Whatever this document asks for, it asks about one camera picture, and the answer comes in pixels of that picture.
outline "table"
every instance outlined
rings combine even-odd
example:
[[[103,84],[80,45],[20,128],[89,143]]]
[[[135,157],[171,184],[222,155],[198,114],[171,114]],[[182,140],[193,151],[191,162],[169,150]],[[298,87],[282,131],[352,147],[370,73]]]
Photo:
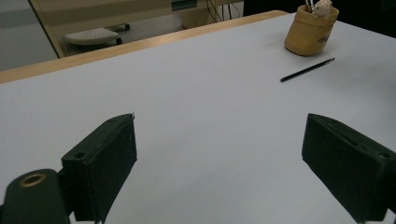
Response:
[[[395,39],[338,21],[322,53],[300,57],[283,47],[293,16],[0,73],[0,191],[60,170],[99,124],[134,112],[137,163],[108,223],[354,223],[302,161],[306,116],[394,149]]]

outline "round hole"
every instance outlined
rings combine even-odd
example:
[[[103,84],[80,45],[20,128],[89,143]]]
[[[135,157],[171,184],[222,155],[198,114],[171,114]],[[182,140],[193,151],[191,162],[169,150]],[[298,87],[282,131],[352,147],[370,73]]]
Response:
[[[33,174],[26,176],[20,183],[21,187],[28,188],[41,183],[46,178],[44,174]]]
[[[81,159],[83,157],[85,157],[85,152],[79,152],[78,154],[75,155],[76,159]]]
[[[378,153],[378,156],[379,156],[380,158],[383,158],[383,159],[388,159],[388,158],[390,158],[390,155],[387,154],[387,153],[385,153],[385,152],[380,152],[380,153]]]

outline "brown pencil holder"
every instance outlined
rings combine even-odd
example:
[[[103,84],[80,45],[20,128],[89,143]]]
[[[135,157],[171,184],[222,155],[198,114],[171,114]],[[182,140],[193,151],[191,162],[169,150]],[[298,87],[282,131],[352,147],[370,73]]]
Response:
[[[298,7],[285,39],[285,48],[302,56],[321,52],[329,39],[338,13],[338,9],[333,7],[329,15],[320,17],[308,12],[308,6]]]

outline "white table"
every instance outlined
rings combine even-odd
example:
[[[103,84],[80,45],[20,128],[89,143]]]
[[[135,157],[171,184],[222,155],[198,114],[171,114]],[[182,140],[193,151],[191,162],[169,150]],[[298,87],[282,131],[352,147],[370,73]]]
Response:
[[[135,112],[137,163],[107,223],[354,223],[302,160],[306,116],[394,150],[396,41],[338,21],[321,54],[300,57],[283,47],[293,16],[1,84],[0,199]]]

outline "chair seat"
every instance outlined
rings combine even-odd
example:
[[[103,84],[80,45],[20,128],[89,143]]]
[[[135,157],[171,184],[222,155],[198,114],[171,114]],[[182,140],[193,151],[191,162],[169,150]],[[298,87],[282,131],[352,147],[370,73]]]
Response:
[[[97,45],[117,40],[119,34],[105,28],[65,35],[64,40],[75,45]]]

